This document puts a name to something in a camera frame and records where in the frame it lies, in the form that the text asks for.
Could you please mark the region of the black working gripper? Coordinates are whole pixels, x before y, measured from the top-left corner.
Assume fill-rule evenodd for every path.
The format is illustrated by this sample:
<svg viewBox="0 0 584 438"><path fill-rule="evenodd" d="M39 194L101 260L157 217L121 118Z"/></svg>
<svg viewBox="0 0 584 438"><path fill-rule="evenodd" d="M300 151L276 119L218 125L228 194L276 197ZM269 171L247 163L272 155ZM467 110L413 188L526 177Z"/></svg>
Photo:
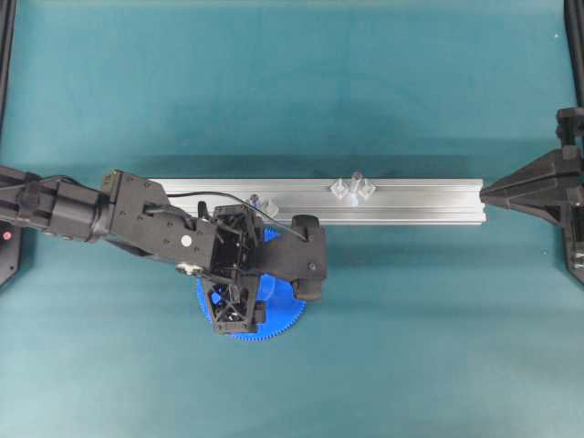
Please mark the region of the black working gripper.
<svg viewBox="0 0 584 438"><path fill-rule="evenodd" d="M255 334L266 321L266 303L257 298L260 277L241 274L265 241L264 221L243 204L217 206L210 214L207 204L199 203L196 231L204 224L214 226L210 262L207 266L182 262L180 272L206 277L205 302L216 334Z"/></svg>

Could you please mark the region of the idle gripper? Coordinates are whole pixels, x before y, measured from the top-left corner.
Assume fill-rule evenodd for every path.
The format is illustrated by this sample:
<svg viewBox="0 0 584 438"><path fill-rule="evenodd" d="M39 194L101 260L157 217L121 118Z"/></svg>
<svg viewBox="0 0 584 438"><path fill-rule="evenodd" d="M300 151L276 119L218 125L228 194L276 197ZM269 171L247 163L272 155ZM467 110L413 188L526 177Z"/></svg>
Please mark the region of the idle gripper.
<svg viewBox="0 0 584 438"><path fill-rule="evenodd" d="M583 280L583 108L560 109L557 136L561 148L550 151L521 169L481 190L483 203L541 218L562 227L566 266L578 281ZM566 201L559 199L509 198L495 196L504 189L527 186L564 177Z"/></svg>

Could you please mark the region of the black working robot arm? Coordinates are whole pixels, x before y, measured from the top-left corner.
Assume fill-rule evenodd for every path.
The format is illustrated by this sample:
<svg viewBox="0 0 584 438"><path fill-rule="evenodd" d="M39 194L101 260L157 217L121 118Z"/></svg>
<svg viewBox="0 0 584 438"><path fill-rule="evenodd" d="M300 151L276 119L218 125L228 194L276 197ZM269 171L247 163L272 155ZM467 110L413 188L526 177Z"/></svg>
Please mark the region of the black working robot arm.
<svg viewBox="0 0 584 438"><path fill-rule="evenodd" d="M491 205L563 234L583 276L581 108L557 115L560 146L497 182L243 179L154 181L115 171L94 190L61 175L1 171L1 219L92 243L104 240L197 280L220 334L283 330L327 276L329 224L480 224Z"/></svg>

